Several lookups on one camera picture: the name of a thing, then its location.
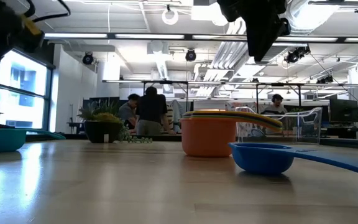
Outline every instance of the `table surface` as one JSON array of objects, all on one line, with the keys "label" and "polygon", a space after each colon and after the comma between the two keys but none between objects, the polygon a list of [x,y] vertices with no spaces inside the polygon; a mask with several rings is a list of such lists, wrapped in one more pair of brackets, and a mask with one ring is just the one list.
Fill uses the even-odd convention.
[{"label": "table surface", "polygon": [[358,174],[295,159],[284,175],[250,175],[180,142],[32,143],[0,154],[0,223],[358,223]]}]

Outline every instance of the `teal bowl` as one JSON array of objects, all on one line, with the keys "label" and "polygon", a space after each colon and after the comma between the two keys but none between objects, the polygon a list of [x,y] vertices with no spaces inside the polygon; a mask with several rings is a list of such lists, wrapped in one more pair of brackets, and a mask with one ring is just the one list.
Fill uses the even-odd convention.
[{"label": "teal bowl", "polygon": [[26,130],[0,129],[0,152],[14,152],[25,143]]}]

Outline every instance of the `black shirt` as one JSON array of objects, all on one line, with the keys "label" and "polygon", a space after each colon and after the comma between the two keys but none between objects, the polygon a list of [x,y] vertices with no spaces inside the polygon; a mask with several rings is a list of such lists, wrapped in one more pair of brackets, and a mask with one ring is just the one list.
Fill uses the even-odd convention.
[{"label": "black shirt", "polygon": [[137,102],[136,115],[140,116],[139,119],[161,123],[161,115],[167,112],[167,101],[164,95],[145,95]]}]

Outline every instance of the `window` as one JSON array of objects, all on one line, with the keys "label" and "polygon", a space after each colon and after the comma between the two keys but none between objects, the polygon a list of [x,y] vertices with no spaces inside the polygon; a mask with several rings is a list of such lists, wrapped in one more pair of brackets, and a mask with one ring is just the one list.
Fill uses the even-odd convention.
[{"label": "window", "polygon": [[44,99],[0,89],[0,124],[42,128]]},{"label": "window", "polygon": [[10,51],[0,63],[0,124],[42,129],[48,69]]},{"label": "window", "polygon": [[47,68],[16,52],[8,52],[0,63],[0,84],[45,95]]}]

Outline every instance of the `clear plastic bin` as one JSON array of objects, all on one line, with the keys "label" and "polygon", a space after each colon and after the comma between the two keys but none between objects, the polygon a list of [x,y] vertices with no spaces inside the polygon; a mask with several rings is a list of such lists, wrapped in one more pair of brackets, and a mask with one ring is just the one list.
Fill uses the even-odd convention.
[{"label": "clear plastic bin", "polygon": [[[237,107],[236,111],[255,113],[247,106]],[[322,108],[294,113],[265,114],[283,123],[281,132],[273,132],[252,123],[237,123],[237,140],[239,142],[292,142],[319,144]]]}]

